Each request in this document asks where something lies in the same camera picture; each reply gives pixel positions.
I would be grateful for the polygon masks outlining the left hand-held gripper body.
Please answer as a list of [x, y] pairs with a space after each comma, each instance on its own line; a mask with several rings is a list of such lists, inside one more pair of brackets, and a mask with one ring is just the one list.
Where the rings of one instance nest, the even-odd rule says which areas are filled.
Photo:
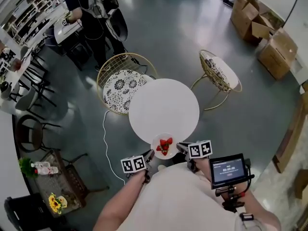
[[129, 179], [132, 175], [145, 170], [145, 180], [143, 183], [150, 182], [151, 175], [149, 175], [149, 172], [152, 168], [150, 165], [152, 159], [147, 159], [148, 151], [138, 156], [121, 159], [121, 166], [127, 179]]

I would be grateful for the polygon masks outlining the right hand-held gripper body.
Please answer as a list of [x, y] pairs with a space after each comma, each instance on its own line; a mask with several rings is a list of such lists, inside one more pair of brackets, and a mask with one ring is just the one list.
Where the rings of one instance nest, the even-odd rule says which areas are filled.
[[188, 143], [188, 153], [185, 155], [185, 160], [187, 162], [187, 168], [196, 173], [199, 169], [196, 167], [194, 159], [209, 158], [213, 154], [211, 140], [198, 141], [196, 143]]

